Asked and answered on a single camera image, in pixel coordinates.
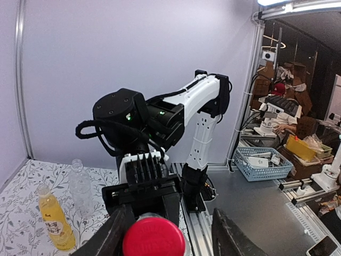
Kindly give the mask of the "blue plastic basket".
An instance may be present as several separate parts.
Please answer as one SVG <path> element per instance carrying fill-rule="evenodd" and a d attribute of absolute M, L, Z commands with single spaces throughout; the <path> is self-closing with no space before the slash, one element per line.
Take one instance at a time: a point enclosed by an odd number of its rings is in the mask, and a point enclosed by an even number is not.
<path fill-rule="evenodd" d="M 267 147 L 238 147 L 233 161 L 249 182 L 283 179 L 294 167 L 277 150 Z"/>

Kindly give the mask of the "right aluminium frame post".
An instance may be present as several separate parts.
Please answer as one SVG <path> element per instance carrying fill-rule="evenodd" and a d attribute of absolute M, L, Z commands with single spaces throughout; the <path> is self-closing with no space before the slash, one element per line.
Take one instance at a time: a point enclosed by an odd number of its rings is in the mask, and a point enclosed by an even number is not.
<path fill-rule="evenodd" d="M 17 17 L 15 21 L 14 38 L 15 98 L 17 103 L 19 128 L 22 135 L 25 154 L 28 159 L 33 159 L 34 153 L 28 129 L 23 86 L 23 36 L 25 28 L 25 12 L 26 1 L 19 0 L 17 8 Z"/>

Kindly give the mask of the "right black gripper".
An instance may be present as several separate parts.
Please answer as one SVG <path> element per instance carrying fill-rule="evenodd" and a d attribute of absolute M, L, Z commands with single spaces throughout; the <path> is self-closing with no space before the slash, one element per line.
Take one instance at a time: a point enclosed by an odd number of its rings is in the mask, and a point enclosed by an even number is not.
<path fill-rule="evenodd" d="M 109 214 L 125 205 L 134 219 L 151 212 L 178 224 L 182 198 L 181 179 L 179 175 L 172 174 L 152 183 L 107 186 L 102 188 L 102 198 Z"/>

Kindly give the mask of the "cardboard box stack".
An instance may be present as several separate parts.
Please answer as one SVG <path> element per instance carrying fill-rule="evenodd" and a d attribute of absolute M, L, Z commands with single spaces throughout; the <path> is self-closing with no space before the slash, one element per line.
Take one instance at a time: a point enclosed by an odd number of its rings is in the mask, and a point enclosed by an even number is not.
<path fill-rule="evenodd" d="M 250 100 L 250 109 L 261 106 L 260 98 L 268 95 L 284 95 L 295 99 L 302 106 L 303 115 L 308 115 L 312 109 L 312 101 L 307 91 L 306 66 L 298 62 L 285 62 L 273 69 L 273 63 L 268 61 L 260 68 L 254 81 L 254 90 Z"/>

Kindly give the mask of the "yellow plastic box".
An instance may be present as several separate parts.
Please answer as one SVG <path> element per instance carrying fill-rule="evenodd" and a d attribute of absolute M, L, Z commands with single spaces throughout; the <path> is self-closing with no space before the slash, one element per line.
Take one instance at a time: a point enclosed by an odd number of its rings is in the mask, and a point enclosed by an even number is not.
<path fill-rule="evenodd" d="M 306 162 L 310 162 L 316 156 L 316 152 L 305 141 L 292 134 L 287 139 L 286 149 Z"/>

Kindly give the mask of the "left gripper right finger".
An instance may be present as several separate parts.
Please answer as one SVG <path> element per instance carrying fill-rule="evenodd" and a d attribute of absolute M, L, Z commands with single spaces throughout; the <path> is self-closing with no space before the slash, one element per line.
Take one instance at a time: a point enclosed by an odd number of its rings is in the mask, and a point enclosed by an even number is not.
<path fill-rule="evenodd" d="M 213 210 L 213 255 L 262 256 L 266 253 L 253 243 L 245 233 L 219 208 Z"/>

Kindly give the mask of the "person with red cap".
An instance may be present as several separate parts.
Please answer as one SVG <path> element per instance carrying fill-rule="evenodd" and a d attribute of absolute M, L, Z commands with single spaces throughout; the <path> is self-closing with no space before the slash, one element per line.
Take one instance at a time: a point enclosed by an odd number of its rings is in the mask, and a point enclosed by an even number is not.
<path fill-rule="evenodd" d="M 271 94 L 279 95 L 283 97 L 286 94 L 286 87 L 284 83 L 277 83 Z M 269 121 L 269 125 L 272 127 L 272 132 L 274 132 L 280 139 L 283 139 L 286 131 L 296 133 L 297 130 L 297 118 L 288 115 L 285 112 L 277 114 L 276 118 L 272 118 Z"/>

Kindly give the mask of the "clear plastic bottle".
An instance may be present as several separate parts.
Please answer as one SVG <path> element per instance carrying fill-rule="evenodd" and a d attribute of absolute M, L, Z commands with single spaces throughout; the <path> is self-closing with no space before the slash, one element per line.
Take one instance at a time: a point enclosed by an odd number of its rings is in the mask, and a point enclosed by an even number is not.
<path fill-rule="evenodd" d="M 89 219 L 94 212 L 91 179 L 80 159 L 71 162 L 68 180 L 76 213 L 83 219 Z"/>

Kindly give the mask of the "front aluminium rail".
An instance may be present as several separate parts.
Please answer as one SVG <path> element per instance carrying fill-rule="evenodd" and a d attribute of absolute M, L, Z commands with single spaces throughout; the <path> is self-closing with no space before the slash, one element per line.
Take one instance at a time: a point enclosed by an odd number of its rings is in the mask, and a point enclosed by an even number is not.
<path fill-rule="evenodd" d="M 248 182 L 236 167 L 229 171 L 225 166 L 210 166 L 208 175 L 216 198 L 206 203 L 204 212 L 184 213 L 181 219 L 193 255 L 213 255 L 214 208 L 222 209 L 267 255 L 305 255 L 326 236 L 340 246 L 308 205 L 292 204 L 295 191 L 280 190 L 279 181 Z"/>

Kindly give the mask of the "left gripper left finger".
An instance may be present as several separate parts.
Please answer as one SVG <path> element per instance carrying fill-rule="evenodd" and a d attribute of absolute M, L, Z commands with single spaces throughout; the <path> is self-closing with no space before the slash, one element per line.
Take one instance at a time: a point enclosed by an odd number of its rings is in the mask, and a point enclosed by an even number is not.
<path fill-rule="evenodd" d="M 131 206 L 119 206 L 101 228 L 71 256 L 123 255 L 124 236 L 134 222 Z"/>

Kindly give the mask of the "smartphone on table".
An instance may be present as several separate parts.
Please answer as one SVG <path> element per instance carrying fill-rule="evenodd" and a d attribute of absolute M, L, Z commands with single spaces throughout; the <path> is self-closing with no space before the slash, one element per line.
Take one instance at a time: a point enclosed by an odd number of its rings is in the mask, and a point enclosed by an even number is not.
<path fill-rule="evenodd" d="M 330 256 L 336 250 L 338 246 L 337 244 L 329 237 L 325 236 L 319 242 L 317 242 L 314 246 L 306 251 L 307 256 Z"/>

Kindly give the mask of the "floral patterned table mat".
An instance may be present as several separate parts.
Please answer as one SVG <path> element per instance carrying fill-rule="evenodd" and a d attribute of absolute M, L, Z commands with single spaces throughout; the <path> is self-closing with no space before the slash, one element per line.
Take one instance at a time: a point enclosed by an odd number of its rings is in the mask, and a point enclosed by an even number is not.
<path fill-rule="evenodd" d="M 69 165 L 29 161 L 1 193 L 1 255 L 71 255 L 108 218 L 101 189 L 116 171 L 88 169 L 94 206 L 78 216 L 68 188 Z"/>

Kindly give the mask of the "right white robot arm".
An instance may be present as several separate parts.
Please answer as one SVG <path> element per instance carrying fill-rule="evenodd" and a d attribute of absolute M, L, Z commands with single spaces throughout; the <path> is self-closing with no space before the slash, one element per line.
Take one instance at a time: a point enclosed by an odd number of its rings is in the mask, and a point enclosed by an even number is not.
<path fill-rule="evenodd" d="M 141 92 L 122 88 L 93 106 L 92 126 L 108 154 L 116 159 L 119 184 L 102 189 L 108 213 L 128 208 L 135 221 L 145 213 L 179 222 L 180 207 L 189 213 L 206 209 L 214 190 L 207 180 L 208 152 L 216 125 L 230 102 L 231 82 L 226 75 L 195 72 L 180 90 L 146 99 Z M 167 166 L 167 151 L 183 137 L 189 121 L 196 127 L 182 172 Z"/>

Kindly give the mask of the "ceiling light panel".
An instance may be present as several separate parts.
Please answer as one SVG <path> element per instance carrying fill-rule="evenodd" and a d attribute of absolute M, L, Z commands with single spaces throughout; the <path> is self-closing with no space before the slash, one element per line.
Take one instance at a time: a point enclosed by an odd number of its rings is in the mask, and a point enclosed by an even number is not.
<path fill-rule="evenodd" d="M 295 1 L 295 0 L 258 0 L 257 3 L 261 6 L 279 6 L 285 4 L 294 4 L 294 5 L 317 5 L 317 4 L 331 4 L 331 3 L 340 3 L 340 1 L 330 1 L 330 0 L 321 0 L 321 1 Z"/>

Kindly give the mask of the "yellow juice bottle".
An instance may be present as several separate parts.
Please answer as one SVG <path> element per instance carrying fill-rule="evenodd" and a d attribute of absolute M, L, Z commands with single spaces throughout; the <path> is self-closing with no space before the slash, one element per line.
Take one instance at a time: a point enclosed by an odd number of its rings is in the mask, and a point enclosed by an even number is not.
<path fill-rule="evenodd" d="M 44 183 L 38 185 L 37 193 L 38 207 L 52 243 L 60 251 L 72 250 L 76 246 L 75 236 L 57 198 Z"/>

